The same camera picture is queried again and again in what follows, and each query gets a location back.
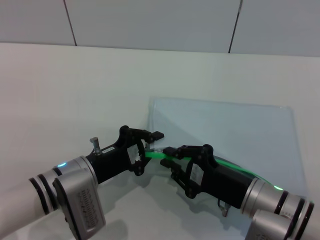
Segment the label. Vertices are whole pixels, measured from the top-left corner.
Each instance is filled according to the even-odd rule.
[[[105,154],[105,153],[107,153],[107,152],[110,152],[110,151],[113,150],[113,149],[115,149],[115,148],[114,148],[113,146],[111,146],[111,147],[103,150],[102,153]]]
[[[133,145],[127,149],[131,164],[135,164],[136,161],[141,161],[139,156],[139,150],[137,145]]]
[[[190,180],[196,182],[199,186],[201,186],[202,178],[204,176],[204,171],[197,164],[192,165]]]

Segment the white tabletop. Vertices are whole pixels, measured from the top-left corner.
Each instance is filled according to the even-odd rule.
[[[91,137],[105,147],[122,125],[146,128],[153,97],[289,106],[316,206],[309,225],[318,226],[319,69],[315,57],[1,43],[0,190],[87,155]],[[216,206],[213,213],[193,207],[176,194],[167,171],[153,176],[152,163],[148,172],[140,178],[125,172],[100,188],[107,226],[95,238],[214,239]],[[227,218],[215,224],[241,223]],[[8,237],[71,238],[62,213]]]

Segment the cable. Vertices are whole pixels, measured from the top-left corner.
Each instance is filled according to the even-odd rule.
[[[173,160],[174,159],[174,157],[172,157],[172,156],[168,156],[168,155],[166,155],[166,154],[164,154],[162,152],[154,152],[154,151],[153,152],[146,152],[145,156],[147,158],[153,158],[153,159],[169,159],[169,160]],[[225,160],[225,159],[223,159],[221,157],[214,156],[214,158],[215,158],[215,160],[216,160],[216,162],[218,164],[221,164],[221,165],[223,165],[225,167],[228,167],[228,168],[231,168],[231,169],[234,169],[234,170],[241,171],[243,173],[254,175],[255,177],[265,181],[266,183],[271,184],[271,182],[267,181],[262,176],[259,176],[258,174],[254,173],[254,172],[252,172],[250,170],[247,170],[245,168],[242,168],[241,166],[235,165],[235,164],[233,164],[233,163],[231,163],[231,162],[229,162],[229,161],[227,161],[227,160]],[[185,157],[183,159],[189,161],[191,159],[191,157]]]

